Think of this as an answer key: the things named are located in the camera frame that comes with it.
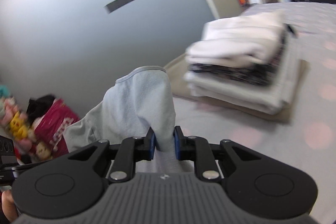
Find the person's left hand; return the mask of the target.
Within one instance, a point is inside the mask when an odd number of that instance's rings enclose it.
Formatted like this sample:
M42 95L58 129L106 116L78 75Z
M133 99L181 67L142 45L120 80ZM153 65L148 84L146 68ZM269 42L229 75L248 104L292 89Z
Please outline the person's left hand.
M15 206L11 189L5 190L2 193L1 198L2 211L9 223L12 223L18 218L18 212L17 207Z

